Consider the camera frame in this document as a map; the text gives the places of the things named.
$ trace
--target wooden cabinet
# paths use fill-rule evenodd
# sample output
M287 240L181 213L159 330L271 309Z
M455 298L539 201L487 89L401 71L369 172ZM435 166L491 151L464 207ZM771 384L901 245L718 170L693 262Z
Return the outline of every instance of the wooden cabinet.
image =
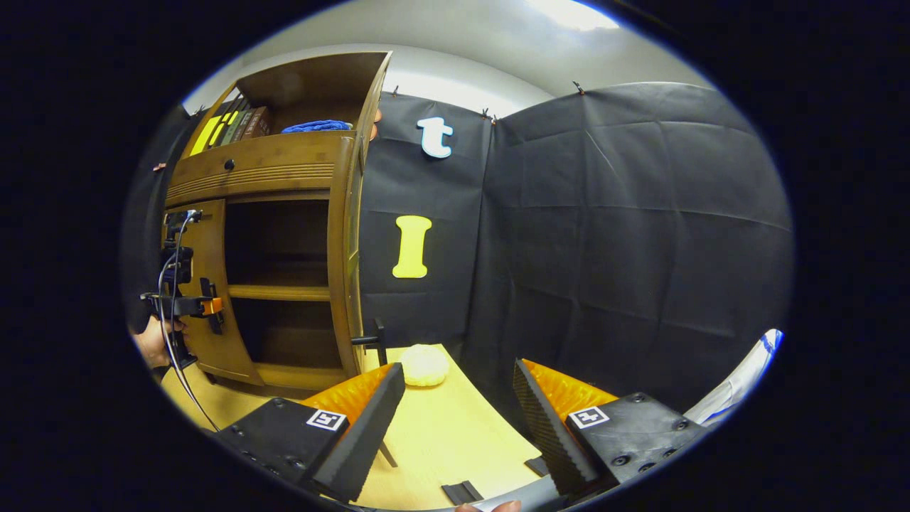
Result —
M204 372L249 384L320 390L359 373L359 209L369 135L391 53L322 56L241 78L252 107L268 107L271 135L190 155L167 190L168 210L203 210L183 242L194 250L192 282L216 285L222 334L187 319L190 350ZM353 129L281 134L336 119Z

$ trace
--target yellow book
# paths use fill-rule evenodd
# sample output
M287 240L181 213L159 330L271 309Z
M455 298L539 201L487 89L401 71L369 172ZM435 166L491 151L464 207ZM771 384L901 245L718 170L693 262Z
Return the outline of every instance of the yellow book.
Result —
M215 130L215 127L218 126L218 122L221 120L221 116L212 116L212 119L208 120L206 127L202 128L202 133L199 134L199 137L196 139L196 144L193 145L193 150L189 152L189 156L192 157L197 153L201 153L203 149L208 145L208 140L212 136L212 131Z

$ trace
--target screw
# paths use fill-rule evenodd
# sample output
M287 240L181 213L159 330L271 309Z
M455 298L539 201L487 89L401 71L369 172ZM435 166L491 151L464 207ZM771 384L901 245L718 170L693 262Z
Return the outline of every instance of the screw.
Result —
M303 464L302 460L295 458L293 456L285 457L285 462L287 462L289 466L293 466L296 469L306 469L307 468L307 465Z

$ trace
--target orange clip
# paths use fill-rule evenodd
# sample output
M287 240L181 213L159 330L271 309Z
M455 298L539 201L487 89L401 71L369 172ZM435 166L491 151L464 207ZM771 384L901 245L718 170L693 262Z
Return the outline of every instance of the orange clip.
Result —
M202 311L203 314L215 314L224 309L224 305L221 303L221 297L214 297L211 301L202 302Z

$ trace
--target ceiling light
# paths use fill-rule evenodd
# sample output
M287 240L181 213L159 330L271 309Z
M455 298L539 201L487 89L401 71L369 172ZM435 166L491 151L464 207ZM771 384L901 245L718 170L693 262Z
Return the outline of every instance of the ceiling light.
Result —
M525 0L553 21L575 30L619 28L616 22L597 9L572 0Z

